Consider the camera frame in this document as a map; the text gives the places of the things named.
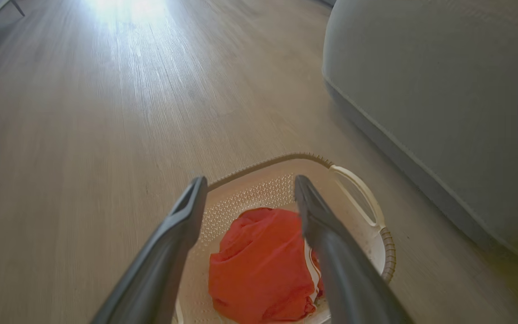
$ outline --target furniture leg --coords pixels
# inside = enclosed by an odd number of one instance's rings
[[[25,17],[25,14],[23,13],[23,10],[21,10],[21,8],[17,4],[17,2],[15,0],[9,0],[9,1],[15,6],[15,8],[17,9],[17,11],[19,11],[21,16]]]

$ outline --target red fabric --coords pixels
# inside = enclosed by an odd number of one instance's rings
[[[301,221],[293,211],[242,213],[221,240],[219,253],[210,256],[213,306],[240,324],[300,320],[315,311],[309,297],[314,291]]]

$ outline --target basket handle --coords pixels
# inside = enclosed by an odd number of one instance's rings
[[[378,226],[380,230],[385,228],[385,217],[383,216],[383,212],[381,211],[381,207],[379,203],[377,202],[377,199],[375,199],[373,193],[369,189],[369,187],[361,180],[358,176],[356,176],[353,172],[342,168],[341,166],[331,166],[329,168],[331,172],[334,172],[336,174],[339,174],[341,176],[344,176],[345,178],[349,179],[351,183],[357,189],[362,193],[362,196],[365,198],[366,203],[371,207],[371,212],[373,213],[373,216],[375,218],[375,221],[373,221],[367,213],[361,208],[361,205],[357,203],[355,198],[347,191],[345,186],[343,186],[343,183],[339,181],[339,179],[335,179],[335,183],[337,183],[337,186],[343,191],[343,193],[347,196],[349,201],[353,204],[353,206],[357,209],[357,211],[362,215],[362,217],[371,225],[372,227]]]

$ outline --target red towel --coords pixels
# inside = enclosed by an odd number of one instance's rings
[[[210,256],[214,308],[240,324],[300,320],[315,311],[321,271],[297,213],[258,208],[233,221]]]

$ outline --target sofa base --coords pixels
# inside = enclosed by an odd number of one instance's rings
[[[347,101],[333,86],[325,82],[327,92],[335,102],[335,106],[354,123],[365,135],[370,138],[380,150],[395,163],[411,181],[432,201],[439,209],[483,250],[514,256],[510,250],[502,246],[493,236],[488,234],[471,215],[427,172],[417,165],[405,152],[393,143],[380,129],[365,118],[349,101]]]

